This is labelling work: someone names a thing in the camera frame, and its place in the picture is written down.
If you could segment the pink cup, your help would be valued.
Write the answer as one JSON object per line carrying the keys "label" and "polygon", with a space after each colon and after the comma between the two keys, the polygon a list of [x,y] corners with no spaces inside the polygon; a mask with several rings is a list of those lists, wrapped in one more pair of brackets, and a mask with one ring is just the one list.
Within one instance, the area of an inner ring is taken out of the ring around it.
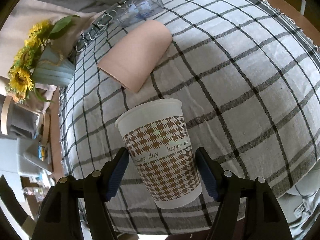
{"label": "pink cup", "polygon": [[170,30],[148,20],[126,34],[99,61],[98,68],[138,93],[172,42]]}

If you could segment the houndstooth paper cup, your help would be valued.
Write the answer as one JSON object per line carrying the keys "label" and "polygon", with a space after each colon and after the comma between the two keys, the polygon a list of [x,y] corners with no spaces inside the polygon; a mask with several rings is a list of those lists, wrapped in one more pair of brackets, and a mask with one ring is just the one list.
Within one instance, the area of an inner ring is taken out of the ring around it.
{"label": "houndstooth paper cup", "polygon": [[185,206],[201,194],[180,100],[144,103],[122,114],[115,126],[160,209]]}

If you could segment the wooden chair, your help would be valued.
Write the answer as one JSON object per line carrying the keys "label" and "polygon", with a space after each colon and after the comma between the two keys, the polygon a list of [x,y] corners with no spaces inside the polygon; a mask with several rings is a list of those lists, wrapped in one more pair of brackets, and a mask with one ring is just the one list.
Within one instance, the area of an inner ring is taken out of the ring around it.
{"label": "wooden chair", "polygon": [[49,142],[50,116],[19,106],[11,96],[1,95],[1,138],[37,139],[42,146]]}

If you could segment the light blue ribbed vase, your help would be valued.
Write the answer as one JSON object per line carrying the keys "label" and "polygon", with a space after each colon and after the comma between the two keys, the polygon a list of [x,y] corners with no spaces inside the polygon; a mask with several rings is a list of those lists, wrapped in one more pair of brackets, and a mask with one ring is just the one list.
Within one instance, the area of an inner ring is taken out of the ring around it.
{"label": "light blue ribbed vase", "polygon": [[75,73],[75,65],[48,44],[33,71],[36,83],[67,87]]}

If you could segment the sunflower bouquet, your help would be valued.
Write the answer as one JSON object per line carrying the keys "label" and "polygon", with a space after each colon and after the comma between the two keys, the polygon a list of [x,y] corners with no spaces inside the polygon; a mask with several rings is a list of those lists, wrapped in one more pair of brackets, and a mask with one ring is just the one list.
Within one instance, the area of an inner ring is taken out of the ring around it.
{"label": "sunflower bouquet", "polygon": [[9,82],[5,87],[8,95],[12,96],[16,103],[23,104],[31,92],[40,101],[49,101],[37,91],[37,83],[32,79],[33,71],[45,47],[48,44],[52,46],[54,40],[65,36],[78,18],[78,15],[66,16],[55,23],[51,20],[43,20],[34,24],[29,30],[24,46],[15,55],[8,71]]}

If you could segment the plaid tablecloth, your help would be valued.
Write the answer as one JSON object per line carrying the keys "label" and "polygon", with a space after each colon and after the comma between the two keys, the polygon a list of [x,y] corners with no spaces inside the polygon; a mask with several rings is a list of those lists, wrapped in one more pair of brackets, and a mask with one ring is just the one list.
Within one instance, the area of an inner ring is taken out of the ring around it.
{"label": "plaid tablecloth", "polygon": [[262,0],[162,1],[154,19],[173,41],[136,94],[97,68],[129,28],[106,12],[80,38],[60,96],[65,175],[84,178],[115,156],[121,114],[174,98],[193,148],[242,178],[264,177],[283,196],[319,161],[318,48]]}

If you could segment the clear plastic cup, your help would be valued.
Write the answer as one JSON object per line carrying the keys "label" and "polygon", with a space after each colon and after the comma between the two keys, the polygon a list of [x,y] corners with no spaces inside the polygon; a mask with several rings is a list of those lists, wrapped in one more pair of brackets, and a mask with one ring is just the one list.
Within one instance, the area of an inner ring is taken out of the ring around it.
{"label": "clear plastic cup", "polygon": [[123,28],[145,21],[164,10],[161,0],[128,0],[116,9],[113,19]]}

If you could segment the beige curtain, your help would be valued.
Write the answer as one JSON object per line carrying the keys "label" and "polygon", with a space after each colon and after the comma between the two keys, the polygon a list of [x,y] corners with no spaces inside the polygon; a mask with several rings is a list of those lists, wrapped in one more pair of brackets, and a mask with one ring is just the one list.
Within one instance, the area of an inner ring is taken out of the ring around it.
{"label": "beige curtain", "polygon": [[37,90],[67,87],[75,74],[70,53],[99,16],[36,0],[20,0],[1,28],[1,94],[15,103]]}

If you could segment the grey crumpled cloth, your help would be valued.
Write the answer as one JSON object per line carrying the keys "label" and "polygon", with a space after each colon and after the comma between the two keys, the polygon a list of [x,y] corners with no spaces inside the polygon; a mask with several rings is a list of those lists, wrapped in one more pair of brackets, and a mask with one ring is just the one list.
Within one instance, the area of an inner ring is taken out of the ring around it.
{"label": "grey crumpled cloth", "polygon": [[293,239],[303,239],[319,217],[319,164],[289,189],[278,202]]}

